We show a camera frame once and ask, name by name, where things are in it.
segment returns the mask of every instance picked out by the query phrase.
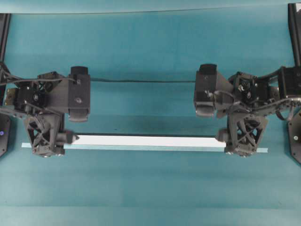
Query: wire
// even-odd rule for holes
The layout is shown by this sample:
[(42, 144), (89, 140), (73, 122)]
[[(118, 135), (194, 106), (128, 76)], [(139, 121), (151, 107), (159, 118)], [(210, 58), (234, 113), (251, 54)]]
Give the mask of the wire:
[(59, 78), (59, 79), (18, 79), (14, 81), (7, 81), (7, 82), (2, 82), (0, 83), (0, 86), (5, 86), (10, 83), (18, 83), (18, 82), (29, 82), (29, 81), (61, 81), (61, 80), (71, 80), (75, 81), (72, 78)]
[(156, 80), (110, 80), (110, 79), (101, 79), (101, 78), (91, 78), (91, 81), (100, 81), (100, 82), (146, 82), (146, 83), (195, 83), (196, 81), (192, 80), (182, 80), (182, 81), (156, 81)]

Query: robotic arm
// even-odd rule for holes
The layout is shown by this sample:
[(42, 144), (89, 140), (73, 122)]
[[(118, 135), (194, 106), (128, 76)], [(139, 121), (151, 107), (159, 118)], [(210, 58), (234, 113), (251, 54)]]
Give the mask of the robotic arm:
[[(291, 120), (293, 109), (301, 105), (301, 67), (281, 67), (256, 77), (237, 72), (228, 80), (216, 65), (201, 65), (197, 71), (194, 106), (197, 116), (228, 116), (227, 128), (220, 129), (216, 139), (226, 142), (226, 153), (243, 157), (256, 153), (267, 126), (267, 115)], [(285, 119), (281, 112), (290, 110)]]
[(64, 114), (74, 122), (87, 121), (90, 113), (90, 75), (86, 67), (72, 67), (68, 77), (57, 72), (41, 74), (37, 79), (21, 79), (10, 74), (0, 62), (0, 113), (24, 120), (32, 152), (41, 157), (63, 155), (63, 145), (78, 137), (64, 129)]

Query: mounting plate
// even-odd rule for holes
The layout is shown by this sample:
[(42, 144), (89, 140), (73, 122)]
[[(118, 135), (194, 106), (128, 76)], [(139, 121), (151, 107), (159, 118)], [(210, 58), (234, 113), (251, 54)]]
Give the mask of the mounting plate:
[(301, 111), (299, 111), (287, 125), (291, 155), (298, 163), (301, 163)]
[(10, 124), (10, 118), (7, 115), (0, 114), (0, 157), (8, 150)]

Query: screw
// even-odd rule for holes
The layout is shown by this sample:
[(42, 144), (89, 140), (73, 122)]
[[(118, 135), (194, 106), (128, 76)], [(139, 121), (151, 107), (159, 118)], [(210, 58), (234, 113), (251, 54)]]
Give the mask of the screw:
[(38, 101), (39, 100), (39, 95), (38, 94), (33, 95), (33, 100)]
[(81, 104), (83, 101), (81, 100), (81, 98), (77, 97), (75, 98), (76, 103)]

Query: teal table surface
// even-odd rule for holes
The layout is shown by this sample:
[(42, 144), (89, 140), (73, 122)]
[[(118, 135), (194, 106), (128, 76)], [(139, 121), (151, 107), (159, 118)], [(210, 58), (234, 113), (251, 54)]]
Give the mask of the teal table surface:
[[(11, 18), (5, 63), (34, 78), (74, 65), (93, 78), (194, 80), (200, 64), (230, 77), (293, 66), (287, 5)], [(213, 136), (226, 119), (195, 116), (193, 83), (91, 84), (85, 133)], [(269, 117), (250, 158), (207, 152), (67, 150), (42, 159), (22, 149), (13, 120), (0, 159), (0, 225), (301, 225), (301, 167), (286, 124)]]

